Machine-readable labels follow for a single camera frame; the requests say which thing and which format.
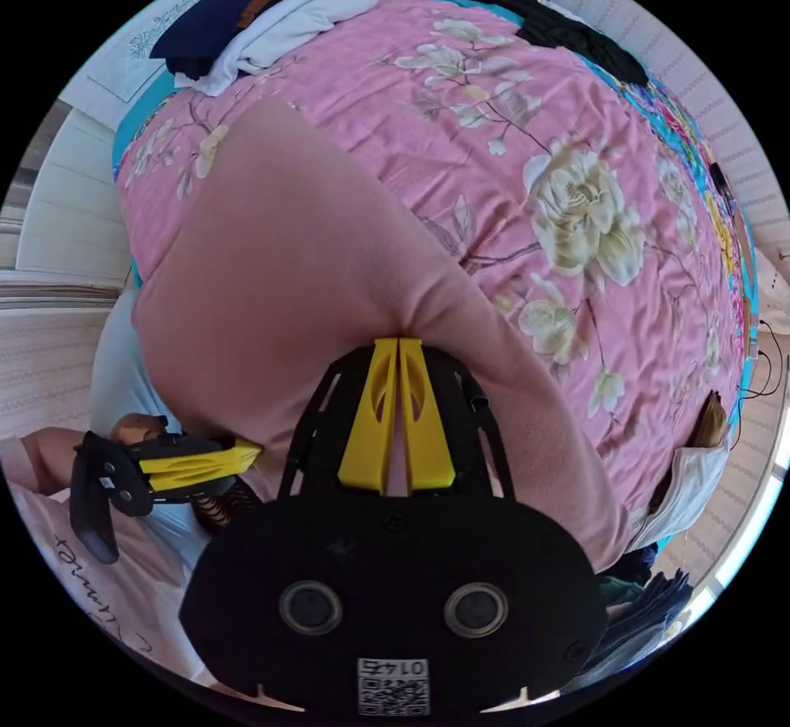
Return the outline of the person's left hand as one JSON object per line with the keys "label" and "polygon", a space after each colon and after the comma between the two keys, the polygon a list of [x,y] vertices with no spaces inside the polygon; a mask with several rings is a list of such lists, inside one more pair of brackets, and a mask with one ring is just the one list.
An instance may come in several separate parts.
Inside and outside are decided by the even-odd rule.
{"label": "person's left hand", "polygon": [[163,436],[167,426],[166,417],[130,413],[116,422],[109,433],[109,438],[121,445],[139,445],[144,441]]}

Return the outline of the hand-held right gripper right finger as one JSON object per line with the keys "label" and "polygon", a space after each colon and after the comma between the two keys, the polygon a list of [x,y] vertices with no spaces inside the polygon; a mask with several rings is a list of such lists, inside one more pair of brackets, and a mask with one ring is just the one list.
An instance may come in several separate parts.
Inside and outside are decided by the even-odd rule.
{"label": "hand-held right gripper right finger", "polygon": [[399,371],[408,491],[448,489],[455,480],[455,469],[419,340],[399,340]]}

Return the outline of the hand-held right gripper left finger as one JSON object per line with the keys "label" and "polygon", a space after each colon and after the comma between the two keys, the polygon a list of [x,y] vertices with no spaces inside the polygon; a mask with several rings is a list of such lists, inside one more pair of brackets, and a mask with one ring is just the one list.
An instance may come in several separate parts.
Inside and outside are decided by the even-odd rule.
{"label": "hand-held right gripper left finger", "polygon": [[397,351],[396,338],[382,338],[374,344],[337,473],[345,488],[387,487],[397,397]]}

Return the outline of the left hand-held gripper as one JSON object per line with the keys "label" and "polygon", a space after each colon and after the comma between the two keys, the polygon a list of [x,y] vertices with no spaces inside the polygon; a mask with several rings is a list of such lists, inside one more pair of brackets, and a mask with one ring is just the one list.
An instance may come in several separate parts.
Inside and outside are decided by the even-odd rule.
{"label": "left hand-held gripper", "polygon": [[234,437],[204,439],[166,432],[155,440],[126,446],[87,432],[81,461],[88,482],[103,488],[116,510],[142,517],[156,505],[225,493],[262,451]]}

